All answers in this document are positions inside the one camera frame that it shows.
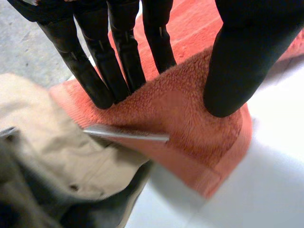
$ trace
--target terry cloth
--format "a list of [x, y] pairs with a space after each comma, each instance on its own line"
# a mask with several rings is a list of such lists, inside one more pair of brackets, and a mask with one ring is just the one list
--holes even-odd
[[[61, 219], [76, 204], [115, 198], [148, 161], [132, 149], [84, 134], [40, 86], [12, 74], [0, 79], [0, 127], [20, 130], [7, 145], [38, 203], [53, 218]], [[143, 175], [132, 187], [135, 195], [145, 183]], [[133, 195], [126, 196], [123, 210], [112, 211], [120, 225], [135, 203]]]
[[[158, 73], [142, 22], [140, 16], [134, 34], [145, 76], [152, 81]], [[107, 111], [95, 109], [77, 81], [57, 85], [50, 93], [81, 127], [103, 123], [170, 133], [171, 141], [166, 146], [124, 143], [142, 150], [150, 147], [143, 153], [169, 168], [203, 196], [211, 196], [246, 153], [251, 138], [251, 120], [246, 105], [231, 117], [219, 120], [209, 117], [201, 102], [210, 56], [210, 50], [206, 49], [213, 44], [221, 26], [214, 1], [175, 0], [167, 29], [177, 62], [202, 53], [165, 72]], [[111, 34], [109, 37], [114, 47]], [[280, 60], [304, 53], [303, 43], [304, 30]]]
[[108, 110], [97, 109], [77, 81], [55, 86], [51, 94], [82, 127], [102, 123], [169, 134], [167, 144], [111, 140], [142, 152], [210, 197], [245, 155], [252, 134], [246, 105], [226, 118], [205, 109], [202, 90], [210, 55], [208, 48]]

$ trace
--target orange towel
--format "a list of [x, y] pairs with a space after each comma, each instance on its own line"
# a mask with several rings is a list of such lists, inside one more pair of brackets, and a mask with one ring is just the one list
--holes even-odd
[[[209, 46], [221, 25], [213, 1], [175, 0], [168, 31], [176, 59], [182, 62], [201, 53], [156, 78], [156, 67], [139, 17], [135, 36], [150, 82], [105, 111], [94, 107], [75, 80], [51, 88], [50, 93], [81, 127], [102, 123], [168, 133], [171, 138], [167, 144], [131, 139], [117, 142], [161, 163], [208, 198], [246, 154], [252, 134], [247, 105], [219, 119], [210, 115], [202, 102], [211, 55]], [[303, 34], [282, 58], [304, 51]]]

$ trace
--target white floor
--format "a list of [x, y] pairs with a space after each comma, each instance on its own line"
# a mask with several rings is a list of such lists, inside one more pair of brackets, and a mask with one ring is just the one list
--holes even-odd
[[304, 56], [276, 64], [248, 106], [250, 149], [216, 195], [157, 166], [126, 228], [303, 228]]

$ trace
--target floor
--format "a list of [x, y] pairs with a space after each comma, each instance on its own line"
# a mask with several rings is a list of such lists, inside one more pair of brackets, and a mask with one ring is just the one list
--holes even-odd
[[209, 201], [157, 166], [126, 228], [302, 228], [304, 56], [276, 64], [248, 107], [247, 156]]
[[[89, 51], [78, 28], [78, 37]], [[0, 74], [14, 73], [50, 88], [66, 81], [70, 70], [36, 23], [24, 19], [6, 0], [0, 0]]]

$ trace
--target concrete floor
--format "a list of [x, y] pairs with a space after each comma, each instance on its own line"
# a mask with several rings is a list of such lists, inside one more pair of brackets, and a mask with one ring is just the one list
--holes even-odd
[[6, 0], [0, 0], [0, 74], [8, 72], [27, 77], [46, 88], [72, 75], [39, 26], [23, 18]]

